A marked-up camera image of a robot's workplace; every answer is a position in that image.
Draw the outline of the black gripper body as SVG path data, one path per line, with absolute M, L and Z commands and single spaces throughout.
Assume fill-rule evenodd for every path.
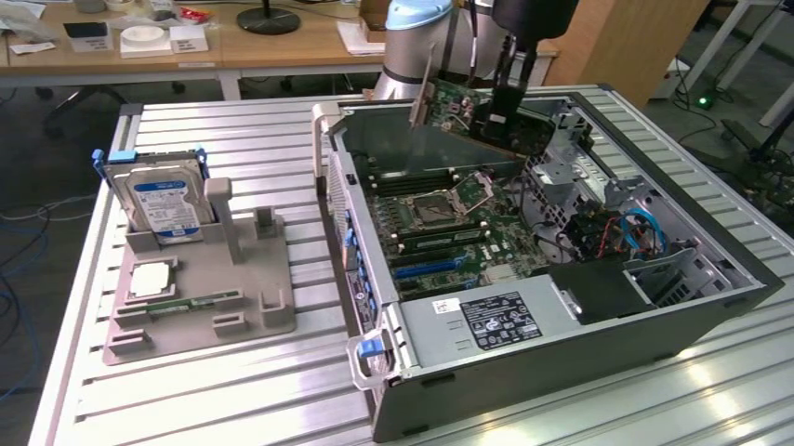
M 574 17 L 574 0 L 495 0 L 491 17 L 521 42 L 562 36 Z

